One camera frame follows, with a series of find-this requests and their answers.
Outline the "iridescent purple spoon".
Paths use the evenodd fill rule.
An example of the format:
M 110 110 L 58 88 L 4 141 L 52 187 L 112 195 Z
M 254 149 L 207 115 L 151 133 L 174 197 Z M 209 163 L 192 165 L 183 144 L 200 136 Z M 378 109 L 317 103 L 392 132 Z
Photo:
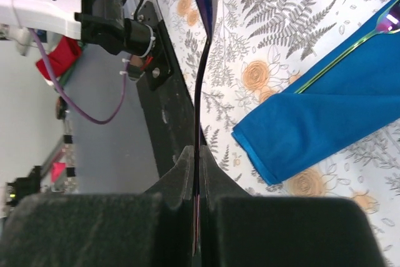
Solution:
M 214 28 L 218 13 L 218 0 L 196 0 L 199 13 L 206 32 L 206 42 L 202 51 L 194 89 L 194 177 L 193 177 L 193 247 L 196 252 L 199 240 L 199 162 L 201 150 L 201 89 L 206 69 L 206 63 L 213 40 Z

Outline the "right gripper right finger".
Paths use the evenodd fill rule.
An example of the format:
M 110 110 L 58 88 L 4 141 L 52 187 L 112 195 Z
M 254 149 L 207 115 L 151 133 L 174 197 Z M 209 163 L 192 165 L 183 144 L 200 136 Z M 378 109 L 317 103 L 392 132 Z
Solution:
M 251 196 L 200 152 L 203 266 L 384 266 L 366 215 L 346 198 Z

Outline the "blue satin napkin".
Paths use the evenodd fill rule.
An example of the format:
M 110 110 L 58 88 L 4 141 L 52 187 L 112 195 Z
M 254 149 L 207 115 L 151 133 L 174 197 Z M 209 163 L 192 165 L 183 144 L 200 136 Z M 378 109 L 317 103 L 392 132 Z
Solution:
M 267 184 L 278 184 L 399 118 L 399 32 L 360 45 L 301 94 L 295 91 L 375 28 L 389 1 L 356 32 L 233 129 Z

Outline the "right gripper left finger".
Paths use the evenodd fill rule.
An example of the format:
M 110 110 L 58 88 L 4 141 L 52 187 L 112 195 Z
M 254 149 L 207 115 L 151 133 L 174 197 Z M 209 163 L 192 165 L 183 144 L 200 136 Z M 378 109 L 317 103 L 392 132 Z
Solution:
M 2 266 L 191 266 L 193 148 L 141 194 L 25 197 L 1 236 Z

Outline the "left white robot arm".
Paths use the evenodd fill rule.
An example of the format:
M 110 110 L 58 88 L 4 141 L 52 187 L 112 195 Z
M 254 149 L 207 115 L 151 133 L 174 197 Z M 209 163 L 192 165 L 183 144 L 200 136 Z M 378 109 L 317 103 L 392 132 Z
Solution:
M 1 37 L 19 43 L 23 54 L 35 29 L 86 44 L 108 53 L 146 57 L 156 43 L 151 26 L 124 15 L 127 0 L 1 0 Z

